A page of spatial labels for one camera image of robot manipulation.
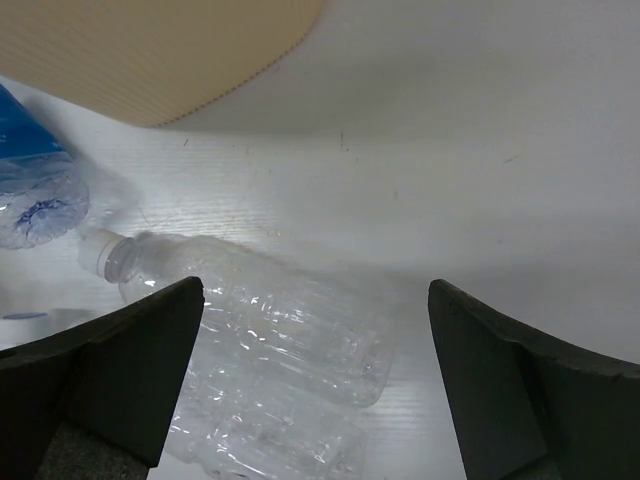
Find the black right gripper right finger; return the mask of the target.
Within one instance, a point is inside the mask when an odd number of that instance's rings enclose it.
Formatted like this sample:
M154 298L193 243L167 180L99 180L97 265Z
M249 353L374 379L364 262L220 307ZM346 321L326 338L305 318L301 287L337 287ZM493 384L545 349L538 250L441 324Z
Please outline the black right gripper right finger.
M428 312L469 479L636 479L639 367L508 317L444 280Z

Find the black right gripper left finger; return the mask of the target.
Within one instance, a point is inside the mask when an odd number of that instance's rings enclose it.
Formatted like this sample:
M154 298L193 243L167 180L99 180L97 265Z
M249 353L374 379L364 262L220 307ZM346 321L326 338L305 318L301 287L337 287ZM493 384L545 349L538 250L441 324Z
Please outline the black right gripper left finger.
M203 307L203 285L188 277L2 351L2 478L147 478L162 455Z

